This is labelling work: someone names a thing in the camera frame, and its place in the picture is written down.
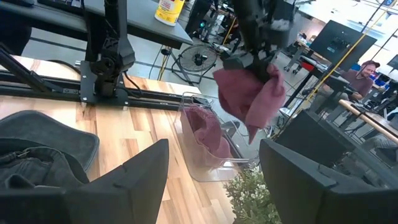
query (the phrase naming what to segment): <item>green leaves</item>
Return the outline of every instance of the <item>green leaves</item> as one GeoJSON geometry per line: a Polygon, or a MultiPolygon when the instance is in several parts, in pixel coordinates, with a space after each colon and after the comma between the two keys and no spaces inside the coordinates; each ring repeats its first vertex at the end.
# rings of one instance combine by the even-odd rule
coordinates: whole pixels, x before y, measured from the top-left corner
{"type": "Polygon", "coordinates": [[[224,185],[238,224],[282,224],[258,166],[244,169],[224,185]]]}

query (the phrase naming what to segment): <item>pink towel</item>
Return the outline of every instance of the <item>pink towel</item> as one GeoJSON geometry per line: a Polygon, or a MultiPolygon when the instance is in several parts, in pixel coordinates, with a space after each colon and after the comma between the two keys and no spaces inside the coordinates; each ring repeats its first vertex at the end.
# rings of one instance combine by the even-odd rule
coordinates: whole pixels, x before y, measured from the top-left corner
{"type": "Polygon", "coordinates": [[[217,116],[210,110],[199,106],[184,109],[195,139],[208,148],[208,151],[218,158],[228,158],[229,144],[222,137],[220,123],[217,116]]]}
{"type": "Polygon", "coordinates": [[[221,69],[214,73],[221,107],[246,125],[249,144],[285,101],[283,74],[272,64],[267,73],[271,79],[265,84],[249,70],[221,69]]]}

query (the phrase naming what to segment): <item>transparent container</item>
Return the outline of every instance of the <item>transparent container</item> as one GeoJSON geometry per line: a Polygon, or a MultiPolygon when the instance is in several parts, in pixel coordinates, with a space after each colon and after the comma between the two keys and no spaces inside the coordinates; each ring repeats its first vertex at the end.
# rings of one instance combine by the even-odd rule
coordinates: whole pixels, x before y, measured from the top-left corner
{"type": "Polygon", "coordinates": [[[225,112],[215,97],[184,93],[174,127],[188,171],[199,182],[231,180],[242,167],[259,161],[260,138],[265,134],[257,134],[255,141],[249,145],[246,127],[225,112]],[[209,147],[196,139],[191,126],[192,118],[190,120],[186,112],[191,106],[199,106],[216,115],[224,139],[222,141],[229,146],[227,157],[215,156],[216,153],[210,152],[209,147]]]}

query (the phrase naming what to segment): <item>yellow label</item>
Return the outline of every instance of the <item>yellow label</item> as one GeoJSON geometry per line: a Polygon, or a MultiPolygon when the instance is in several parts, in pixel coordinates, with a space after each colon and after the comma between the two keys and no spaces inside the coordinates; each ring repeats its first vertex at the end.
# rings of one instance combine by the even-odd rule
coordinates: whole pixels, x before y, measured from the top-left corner
{"type": "Polygon", "coordinates": [[[160,0],[156,15],[167,22],[176,23],[183,5],[184,0],[160,0]]]}

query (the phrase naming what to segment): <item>wooden tabletop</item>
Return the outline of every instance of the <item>wooden tabletop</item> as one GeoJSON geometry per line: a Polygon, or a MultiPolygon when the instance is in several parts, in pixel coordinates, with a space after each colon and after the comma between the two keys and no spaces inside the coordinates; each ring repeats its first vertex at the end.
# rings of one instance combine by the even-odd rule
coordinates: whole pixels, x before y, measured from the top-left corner
{"type": "MultiPolygon", "coordinates": [[[[351,106],[352,102],[350,102],[350,101],[340,100],[339,104],[344,106],[347,110],[349,110],[350,112],[352,112],[355,115],[359,115],[361,113],[360,111],[358,111],[357,109],[355,109],[354,107],[351,106]]],[[[362,114],[361,116],[359,116],[359,118],[361,120],[365,121],[366,123],[368,123],[374,129],[378,130],[380,133],[384,134],[387,138],[393,140],[395,143],[398,144],[398,138],[390,133],[390,132],[392,132],[398,136],[398,130],[391,127],[388,120],[384,119],[382,116],[380,116],[378,114],[368,113],[368,112],[366,112],[366,115],[362,114]]]]}
{"type": "MultiPolygon", "coordinates": [[[[16,59],[39,75],[80,79],[79,74],[64,65],[31,58],[16,59]]],[[[176,94],[186,91],[199,93],[199,89],[192,86],[136,77],[133,80],[145,90],[176,94]]],[[[121,108],[106,106],[87,106],[83,112],[80,103],[0,96],[0,119],[22,110],[43,112],[63,124],[99,137],[101,144],[98,157],[88,172],[90,180],[113,170],[158,139],[169,139],[169,174],[157,223],[233,222],[234,214],[223,183],[196,182],[190,177],[175,137],[173,121],[176,112],[143,108],[123,111],[121,108]]]]}

